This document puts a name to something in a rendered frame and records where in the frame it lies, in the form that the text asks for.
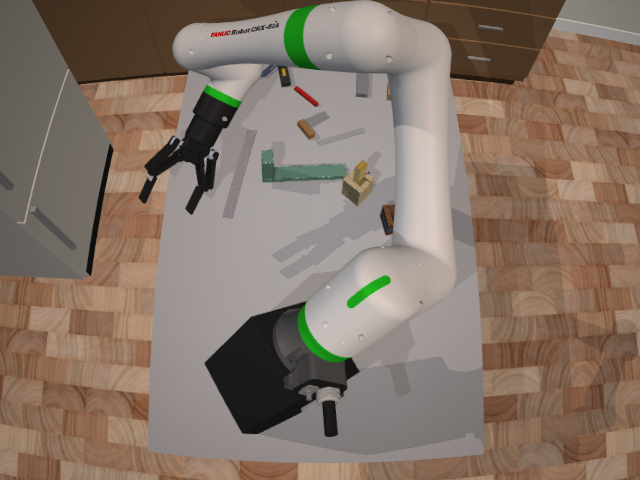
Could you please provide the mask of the green l-shaped frame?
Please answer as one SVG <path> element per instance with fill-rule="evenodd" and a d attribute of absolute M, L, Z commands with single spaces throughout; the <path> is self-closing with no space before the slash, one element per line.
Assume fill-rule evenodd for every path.
<path fill-rule="evenodd" d="M 271 177 L 271 182 L 338 180 L 344 179 L 345 164 L 303 165 L 274 167 L 273 150 L 262 150 L 262 176 Z"/>

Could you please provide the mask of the black sliding bevel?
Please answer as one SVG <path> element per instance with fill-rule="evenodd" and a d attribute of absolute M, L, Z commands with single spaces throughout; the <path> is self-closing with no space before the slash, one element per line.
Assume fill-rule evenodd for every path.
<path fill-rule="evenodd" d="M 274 70 L 277 66 L 272 68 L 274 65 L 269 65 L 265 70 L 263 70 L 261 77 L 266 77 L 272 70 Z M 272 69 L 271 69 L 272 68 Z M 271 69 L 271 70 L 270 70 Z M 287 66 L 278 66 L 279 76 L 281 80 L 282 87 L 291 86 L 289 72 Z"/>

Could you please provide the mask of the red rectangular bar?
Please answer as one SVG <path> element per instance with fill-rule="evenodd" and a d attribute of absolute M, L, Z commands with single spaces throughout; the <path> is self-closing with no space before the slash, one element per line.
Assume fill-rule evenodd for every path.
<path fill-rule="evenodd" d="M 310 97 L 307 93 L 301 90 L 298 86 L 294 88 L 294 90 L 299 93 L 302 97 L 304 97 L 307 101 L 309 101 L 312 105 L 318 106 L 318 102 L 315 101 L 312 97 Z"/>

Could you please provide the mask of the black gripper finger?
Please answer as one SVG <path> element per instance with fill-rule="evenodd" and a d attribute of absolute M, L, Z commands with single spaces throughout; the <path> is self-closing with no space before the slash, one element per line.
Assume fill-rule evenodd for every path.
<path fill-rule="evenodd" d="M 182 162 L 188 157 L 194 155 L 196 151 L 191 149 L 184 153 L 180 154 L 179 146 L 183 144 L 184 141 L 178 139 L 176 136 L 172 136 L 169 142 L 152 158 L 145 164 L 145 169 L 147 170 L 147 180 L 143 186 L 143 189 L 139 195 L 139 199 L 142 203 L 147 202 L 147 199 L 153 189 L 153 186 L 157 180 L 157 176 L 175 165 L 178 162 Z M 176 151 L 174 151 L 176 148 Z M 172 155 L 170 155 L 173 152 Z M 169 156 L 170 155 L 170 156 Z M 169 156 L 169 157 L 168 157 Z M 168 157 L 168 158 L 167 158 Z"/>
<path fill-rule="evenodd" d="M 217 151 L 215 151 L 214 149 L 210 150 L 210 153 L 207 156 L 208 158 L 205 173 L 204 154 L 201 151 L 198 153 L 199 163 L 195 164 L 198 186 L 196 186 L 185 208 L 185 210 L 191 215 L 193 215 L 202 195 L 204 195 L 209 189 L 212 190 L 214 187 L 215 168 L 218 156 L 219 153 Z"/>

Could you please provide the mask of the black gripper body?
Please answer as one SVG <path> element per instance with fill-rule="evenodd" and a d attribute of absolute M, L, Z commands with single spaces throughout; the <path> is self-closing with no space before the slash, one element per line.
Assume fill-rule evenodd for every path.
<path fill-rule="evenodd" d="M 196 153 L 187 159 L 185 162 L 191 162 L 196 164 L 199 162 L 198 153 L 201 151 L 204 154 L 204 158 L 210 153 L 210 148 L 214 146 L 217 138 L 219 137 L 223 128 L 216 127 L 212 124 L 205 122 L 196 115 L 191 120 L 186 132 L 185 137 L 182 139 L 183 144 L 180 145 L 180 156 L 187 151 L 194 149 Z M 199 144 L 201 143 L 201 144 Z M 204 145 L 207 145 L 204 146 Z"/>

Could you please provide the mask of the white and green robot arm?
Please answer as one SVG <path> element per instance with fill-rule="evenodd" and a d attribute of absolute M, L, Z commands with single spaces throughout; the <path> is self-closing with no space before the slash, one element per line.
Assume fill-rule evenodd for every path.
<path fill-rule="evenodd" d="M 275 350 L 290 370 L 284 388 L 308 401 L 316 397 L 325 436 L 337 436 L 345 360 L 442 302 L 456 282 L 450 43 L 429 22 L 355 0 L 193 23 L 179 31 L 172 50 L 181 67 L 210 78 L 193 113 L 221 128 L 260 79 L 263 64 L 388 74 L 396 158 L 392 244 L 359 252 L 273 328 Z"/>

